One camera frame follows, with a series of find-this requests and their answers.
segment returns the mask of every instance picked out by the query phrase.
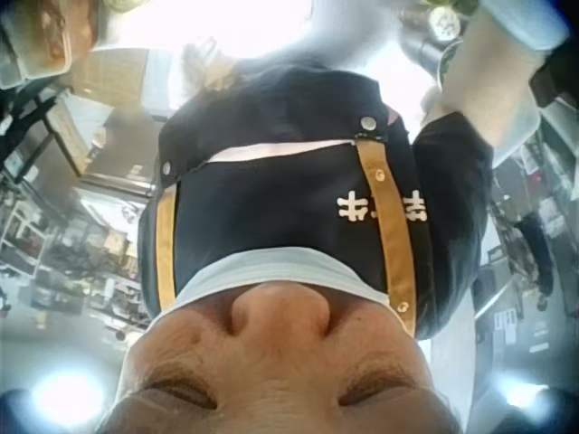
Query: person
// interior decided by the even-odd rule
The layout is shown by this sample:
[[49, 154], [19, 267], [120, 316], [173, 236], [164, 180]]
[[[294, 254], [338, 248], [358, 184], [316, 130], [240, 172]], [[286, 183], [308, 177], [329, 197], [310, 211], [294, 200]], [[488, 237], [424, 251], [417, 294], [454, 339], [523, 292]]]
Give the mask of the person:
[[237, 68], [168, 120], [139, 224], [154, 320], [99, 432], [460, 431], [416, 339], [476, 275], [492, 146], [544, 56], [493, 11], [412, 147], [377, 83], [315, 62]]
[[0, 319], [5, 319], [12, 310], [12, 305], [8, 301], [8, 295], [0, 287]]

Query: nose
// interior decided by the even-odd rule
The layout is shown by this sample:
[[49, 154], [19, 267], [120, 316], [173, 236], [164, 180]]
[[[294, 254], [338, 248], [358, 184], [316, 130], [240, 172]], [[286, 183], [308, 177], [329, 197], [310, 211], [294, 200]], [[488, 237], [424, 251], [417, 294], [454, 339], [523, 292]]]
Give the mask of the nose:
[[233, 333], [269, 348], [319, 342], [329, 321], [326, 298], [294, 282], [258, 285], [232, 304]]

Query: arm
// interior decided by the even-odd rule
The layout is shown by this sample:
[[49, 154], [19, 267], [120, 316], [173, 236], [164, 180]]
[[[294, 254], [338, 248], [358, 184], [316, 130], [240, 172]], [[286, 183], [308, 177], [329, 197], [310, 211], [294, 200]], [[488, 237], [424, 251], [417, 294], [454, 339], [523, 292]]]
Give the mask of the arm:
[[441, 100], [426, 123], [461, 112], [492, 146], [498, 146], [517, 113], [544, 54], [505, 31], [480, 9], [451, 63]]

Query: bright light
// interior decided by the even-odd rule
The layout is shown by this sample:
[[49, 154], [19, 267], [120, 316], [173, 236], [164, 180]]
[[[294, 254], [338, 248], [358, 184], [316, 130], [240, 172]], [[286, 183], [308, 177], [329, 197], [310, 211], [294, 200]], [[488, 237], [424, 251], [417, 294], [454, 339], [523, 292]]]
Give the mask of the bright light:
[[537, 394], [545, 389], [548, 389], [548, 386], [545, 386], [544, 384], [529, 384], [522, 382], [513, 385], [507, 391], [507, 402], [509, 405], [514, 405], [520, 409], [527, 409], [533, 405]]
[[259, 57], [303, 37], [311, 10], [312, 0], [153, 0], [118, 18], [119, 46], [178, 50], [213, 39], [227, 56]]
[[61, 373], [40, 383], [33, 392], [37, 408], [50, 420], [70, 428], [102, 411], [102, 389], [80, 373]]
[[397, 43], [388, 43], [367, 65], [364, 74], [378, 80], [382, 101], [400, 114], [412, 142], [424, 119], [422, 98], [436, 81], [411, 61]]

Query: apron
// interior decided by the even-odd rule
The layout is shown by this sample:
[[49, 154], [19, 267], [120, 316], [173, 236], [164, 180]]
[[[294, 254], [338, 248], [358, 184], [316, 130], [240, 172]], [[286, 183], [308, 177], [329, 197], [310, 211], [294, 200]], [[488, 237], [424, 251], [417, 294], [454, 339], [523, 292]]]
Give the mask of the apron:
[[[306, 71], [306, 79], [315, 73], [316, 71]], [[196, 193], [192, 190], [200, 188], [199, 185], [208, 185], [209, 182], [218, 183], [221, 179], [218, 176], [221, 169], [207, 164], [212, 156], [230, 147], [257, 143], [296, 143], [338, 137], [353, 140], [357, 156], [342, 147], [333, 151], [313, 151], [310, 156], [309, 153], [304, 153], [300, 158], [308, 159], [303, 161], [319, 158], [320, 162], [329, 159], [336, 161], [336, 164], [346, 161], [348, 157], [350, 157], [348, 161], [352, 162], [352, 156], [357, 160], [357, 170], [363, 173], [365, 188], [371, 195], [370, 202], [374, 206], [372, 216], [376, 227], [375, 231], [361, 230], [353, 233], [359, 233], [361, 237], [367, 237], [368, 233], [373, 234], [371, 236], [374, 239], [368, 240], [367, 244], [375, 245], [380, 251], [374, 251], [370, 258], [365, 258], [364, 254], [351, 255], [351, 250], [360, 251], [366, 243], [366, 241], [361, 241], [364, 238], [359, 239], [358, 236], [354, 236], [351, 241], [346, 240], [337, 245], [327, 241], [328, 237], [322, 237], [321, 240], [324, 241], [318, 244], [316, 241], [312, 245], [303, 247], [321, 250], [341, 260], [370, 286], [387, 292], [390, 305], [398, 312], [406, 330], [412, 336], [415, 335], [421, 316], [425, 315], [428, 309], [434, 309], [434, 290], [428, 215], [420, 195], [420, 183], [412, 149], [408, 144], [402, 120], [398, 119], [391, 126], [387, 126], [388, 109], [379, 100], [379, 90], [372, 80], [345, 72], [337, 72], [337, 75], [330, 77], [332, 78], [334, 82], [324, 78], [324, 84], [327, 86], [320, 86], [318, 81], [316, 86], [309, 87], [308, 80], [304, 80], [302, 69], [298, 69], [297, 72], [284, 70], [282, 73], [275, 70], [269, 77], [260, 77], [259, 92], [255, 92], [252, 83], [246, 88], [242, 87], [241, 90], [233, 90], [233, 100], [238, 98], [243, 101], [243, 108], [248, 107], [248, 99], [251, 100], [251, 107], [258, 108], [253, 114], [246, 113], [250, 111], [249, 109], [240, 111], [240, 107], [236, 108], [235, 104], [227, 103], [231, 101], [231, 95], [228, 99], [224, 99], [222, 104], [219, 101], [221, 95], [212, 93], [208, 102], [197, 104], [194, 108], [185, 106], [181, 113], [177, 113], [169, 120], [159, 139], [161, 188], [144, 212], [139, 227], [139, 240], [141, 241], [139, 265], [143, 292], [147, 307], [153, 315], [168, 308], [184, 282], [191, 278], [189, 275], [182, 277], [180, 272], [176, 273], [176, 268], [183, 268], [183, 266], [176, 267], [176, 263], [178, 265], [179, 262], [176, 252], [184, 251], [183, 248], [176, 246], [176, 240], [180, 242], [184, 238], [182, 232], [176, 236], [176, 222], [180, 214], [184, 215], [183, 209], [194, 208], [189, 201], [190, 195], [204, 195], [203, 189]], [[300, 84], [300, 89], [296, 89], [296, 83]], [[285, 89], [289, 89], [288, 93], [283, 92]], [[346, 93], [352, 92], [347, 95], [339, 95], [338, 92], [337, 98], [342, 102], [347, 100], [346, 105], [336, 106], [336, 103], [332, 101], [336, 97], [336, 89], [346, 89]], [[271, 108], [268, 107], [272, 94], [284, 95], [283, 109], [277, 113], [275, 110], [280, 110], [278, 101]], [[364, 99], [364, 96], [371, 96], [369, 97], [371, 100]], [[307, 99], [308, 105], [304, 104], [304, 99]], [[312, 100], [321, 101], [318, 105], [321, 104], [323, 107], [308, 108]], [[190, 119], [195, 119], [198, 125], [191, 126]], [[271, 164], [280, 165], [282, 162], [272, 161]], [[319, 164], [320, 172], [322, 168], [325, 170], [322, 165], [323, 163]], [[339, 174], [328, 176], [339, 178]], [[259, 188], [265, 188], [262, 184], [260, 183]], [[346, 199], [347, 197], [341, 197], [338, 200], [345, 201]], [[203, 210], [211, 207], [215, 199], [210, 196], [204, 202], [201, 199], [200, 201], [204, 203], [199, 206]], [[202, 212], [196, 213], [195, 210], [191, 212], [195, 216], [191, 219], [192, 222], [195, 222], [195, 219], [210, 219]], [[356, 217], [352, 218], [352, 215], [349, 215], [349, 218], [350, 221], [356, 219]], [[205, 220], [199, 220], [199, 222], [202, 225], [210, 224]], [[307, 227], [308, 223], [304, 222], [303, 226]], [[326, 235], [331, 241], [332, 233]], [[191, 240], [201, 240], [203, 234], [198, 233], [191, 237], [193, 237]], [[281, 245], [275, 245], [276, 241], [272, 241], [274, 245], [250, 245], [252, 242], [252, 239], [239, 241], [228, 247], [229, 250], [219, 252], [221, 256], [215, 256], [211, 260], [215, 261], [236, 252], [235, 249], [240, 246], [242, 250], [251, 250], [259, 247], [292, 245], [283, 244], [286, 241], [280, 241]], [[355, 244], [354, 248], [349, 246], [349, 242]], [[198, 243], [191, 241], [189, 244], [195, 244], [195, 246], [198, 244], [200, 251], [205, 252], [211, 250], [210, 243], [211, 238]]]

